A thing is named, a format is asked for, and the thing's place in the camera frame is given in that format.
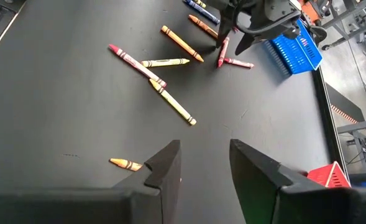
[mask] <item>yellow-orange crayon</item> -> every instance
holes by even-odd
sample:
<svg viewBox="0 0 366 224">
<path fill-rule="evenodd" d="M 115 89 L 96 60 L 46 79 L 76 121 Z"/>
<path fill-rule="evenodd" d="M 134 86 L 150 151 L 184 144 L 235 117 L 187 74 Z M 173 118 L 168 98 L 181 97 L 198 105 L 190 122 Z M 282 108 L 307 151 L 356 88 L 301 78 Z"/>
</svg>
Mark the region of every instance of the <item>yellow-orange crayon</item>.
<svg viewBox="0 0 366 224">
<path fill-rule="evenodd" d="M 201 20 L 199 20 L 197 17 L 193 16 L 193 15 L 189 15 L 188 18 L 193 21 L 196 25 L 198 25 L 200 28 L 202 28 L 203 30 L 205 30 L 208 34 L 210 34 L 212 37 L 214 37 L 215 39 L 217 39 L 218 34 L 216 31 L 212 30 L 212 28 L 210 28 L 208 25 L 206 25 L 204 22 L 202 22 Z"/>
<path fill-rule="evenodd" d="M 142 167 L 141 164 L 128 161 L 125 159 L 110 159 L 109 161 L 121 168 L 128 169 L 131 171 L 138 171 Z"/>
<path fill-rule="evenodd" d="M 206 8 L 206 4 L 203 3 L 201 0 L 193 0 L 196 4 L 198 4 L 199 6 L 201 6 L 202 8 Z"/>
<path fill-rule="evenodd" d="M 162 88 L 159 83 L 153 81 L 152 79 L 150 79 L 150 82 L 156 91 L 161 94 L 164 99 L 166 99 L 172 105 L 172 107 L 174 107 L 179 112 L 179 114 L 181 114 L 184 119 L 190 123 L 190 125 L 196 124 L 196 120 L 187 112 L 187 110 L 185 110 L 172 96 L 170 96 L 170 94 L 164 88 Z"/>
<path fill-rule="evenodd" d="M 186 44 L 186 42 L 184 42 L 184 40 L 179 38 L 173 31 L 171 31 L 167 26 L 163 26 L 162 31 L 164 33 L 166 33 L 167 36 L 172 38 L 178 45 L 183 47 L 190 55 L 192 55 L 194 58 L 196 58 L 200 62 L 203 62 L 202 57 L 198 53 L 196 53 L 196 51 L 194 49 L 192 49 L 188 44 Z"/>
<path fill-rule="evenodd" d="M 185 63 L 190 62 L 190 60 L 185 58 L 176 58 L 176 59 L 164 59 L 164 60 L 147 60 L 142 61 L 141 64 L 146 67 L 159 67 L 159 66 L 169 66 L 169 65 L 183 65 Z"/>
</svg>

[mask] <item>red crayon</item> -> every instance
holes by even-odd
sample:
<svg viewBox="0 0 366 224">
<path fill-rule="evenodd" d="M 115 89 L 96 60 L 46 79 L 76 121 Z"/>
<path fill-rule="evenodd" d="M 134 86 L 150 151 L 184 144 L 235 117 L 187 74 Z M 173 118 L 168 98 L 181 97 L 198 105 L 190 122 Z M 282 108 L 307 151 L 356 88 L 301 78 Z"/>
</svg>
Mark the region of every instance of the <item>red crayon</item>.
<svg viewBox="0 0 366 224">
<path fill-rule="evenodd" d="M 157 82 L 162 87 L 166 86 L 166 83 L 162 79 L 160 79 L 156 74 L 154 74 L 153 72 L 151 72 L 150 70 L 145 68 L 140 62 L 134 60 L 134 58 L 132 58 L 130 55 L 128 55 L 122 49 L 120 49 L 119 47 L 116 47 L 115 45 L 112 45 L 112 44 L 109 45 L 109 48 L 116 55 L 120 56 L 120 58 L 125 60 L 127 63 L 131 64 L 135 69 L 137 69 L 138 71 L 143 73 L 145 76 L 147 76 L 148 78 L 150 78 L 153 81 Z"/>
<path fill-rule="evenodd" d="M 249 62 L 241 62 L 240 60 L 231 59 L 231 58 L 225 58 L 224 61 L 227 62 L 227 63 L 231 63 L 233 65 L 239 65 L 239 66 L 247 67 L 247 68 L 253 68 L 255 66 L 252 63 L 249 63 Z"/>
<path fill-rule="evenodd" d="M 223 42 L 223 45 L 222 45 L 222 48 L 221 48 L 221 51 L 220 51 L 219 63 L 217 64 L 218 68 L 222 65 L 222 63 L 224 61 L 224 57 L 226 56 L 229 41 L 230 41 L 230 38 L 227 37 Z"/>
</svg>

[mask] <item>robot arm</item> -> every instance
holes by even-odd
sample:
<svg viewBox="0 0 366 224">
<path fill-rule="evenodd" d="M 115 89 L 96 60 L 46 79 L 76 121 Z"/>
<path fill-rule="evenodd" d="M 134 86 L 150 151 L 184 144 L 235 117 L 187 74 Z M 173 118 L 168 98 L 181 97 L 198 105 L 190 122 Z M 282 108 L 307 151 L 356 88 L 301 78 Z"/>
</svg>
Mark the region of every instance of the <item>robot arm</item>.
<svg viewBox="0 0 366 224">
<path fill-rule="evenodd" d="M 301 16 L 301 6 L 297 0 L 207 0 L 205 3 L 220 11 L 217 48 L 233 27 L 244 33 L 236 55 L 261 40 L 274 39 L 281 34 L 294 39 L 300 33 L 296 21 Z M 249 27 L 240 23 L 240 13 L 251 16 Z"/>
</svg>

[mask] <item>crayon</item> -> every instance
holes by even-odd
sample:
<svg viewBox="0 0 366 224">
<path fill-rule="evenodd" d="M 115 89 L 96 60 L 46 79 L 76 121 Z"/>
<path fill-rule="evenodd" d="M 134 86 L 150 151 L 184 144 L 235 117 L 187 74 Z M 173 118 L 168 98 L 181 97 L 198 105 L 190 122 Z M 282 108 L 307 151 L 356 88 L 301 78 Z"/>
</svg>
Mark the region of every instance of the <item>crayon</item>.
<svg viewBox="0 0 366 224">
<path fill-rule="evenodd" d="M 146 77 L 151 78 L 155 82 L 159 83 L 159 85 L 165 87 L 166 83 L 162 79 L 160 79 L 156 74 L 145 68 L 142 64 L 140 64 L 138 61 L 134 60 L 130 55 L 128 55 L 126 52 L 124 52 L 119 47 L 116 47 L 115 45 L 110 44 L 109 48 L 120 58 L 125 60 L 127 63 L 132 65 L 135 69 L 143 73 Z"/>
<path fill-rule="evenodd" d="M 217 39 L 218 34 L 216 31 L 212 30 L 208 25 L 206 25 L 204 22 L 200 21 L 197 17 L 189 15 L 188 18 L 193 21 L 196 25 L 198 25 L 200 28 L 205 30 L 208 34 L 210 34 L 212 37 Z"/>
<path fill-rule="evenodd" d="M 220 51 L 220 57 L 219 57 L 219 61 L 217 63 L 217 67 L 219 68 L 223 61 L 224 61 L 224 57 L 226 56 L 226 52 L 227 52 L 227 47 L 228 47 L 228 42 L 230 41 L 230 38 L 226 38 L 223 42 L 223 45 L 221 47 L 221 51 Z"/>
<path fill-rule="evenodd" d="M 187 2 L 188 5 L 200 12 L 204 17 L 207 17 L 210 21 L 214 22 L 216 25 L 220 24 L 220 20 L 216 16 L 212 15 L 210 12 L 203 9 L 192 0 L 185 0 L 185 2 Z"/>
<path fill-rule="evenodd" d="M 179 104 L 177 101 L 170 96 L 170 94 L 162 88 L 157 82 L 150 79 L 152 86 L 156 91 L 161 94 L 191 125 L 196 124 L 196 120 Z"/>
<path fill-rule="evenodd" d="M 109 161 L 121 168 L 128 169 L 131 171 L 138 171 L 142 167 L 141 164 L 128 161 L 125 159 L 110 159 Z"/>
<path fill-rule="evenodd" d="M 177 58 L 177 59 L 165 59 L 165 60 L 148 60 L 142 61 L 141 64 L 146 67 L 159 67 L 159 66 L 167 66 L 167 65 L 183 65 L 185 63 L 190 62 L 190 60 L 185 58 Z"/>
<path fill-rule="evenodd" d="M 247 68 L 253 68 L 255 65 L 249 62 L 241 62 L 240 60 L 236 60 L 236 59 L 231 59 L 231 58 L 225 58 L 224 59 L 225 62 L 233 64 L 233 65 L 239 65 L 242 67 L 247 67 Z"/>
<path fill-rule="evenodd" d="M 195 52 L 194 49 L 192 49 L 188 44 L 184 42 L 184 40 L 181 40 L 173 31 L 171 31 L 167 26 L 162 27 L 162 31 L 166 33 L 167 36 L 172 38 L 178 45 L 183 47 L 190 55 L 192 55 L 194 58 L 199 60 L 200 62 L 203 62 L 202 57 Z"/>
<path fill-rule="evenodd" d="M 196 4 L 198 4 L 199 6 L 201 6 L 202 8 L 206 8 L 205 3 L 201 2 L 201 0 L 193 0 Z"/>
</svg>

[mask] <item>blue basket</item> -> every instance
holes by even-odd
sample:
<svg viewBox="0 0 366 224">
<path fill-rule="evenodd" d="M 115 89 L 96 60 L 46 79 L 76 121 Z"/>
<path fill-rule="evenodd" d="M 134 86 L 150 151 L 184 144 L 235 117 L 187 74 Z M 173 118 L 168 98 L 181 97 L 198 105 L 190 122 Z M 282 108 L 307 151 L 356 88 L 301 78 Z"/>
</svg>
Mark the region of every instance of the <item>blue basket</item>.
<svg viewBox="0 0 366 224">
<path fill-rule="evenodd" d="M 296 39 L 291 40 L 280 35 L 270 40 L 292 75 L 316 70 L 323 59 L 303 23 L 298 20 L 297 24 L 300 27 L 300 35 Z"/>
</svg>

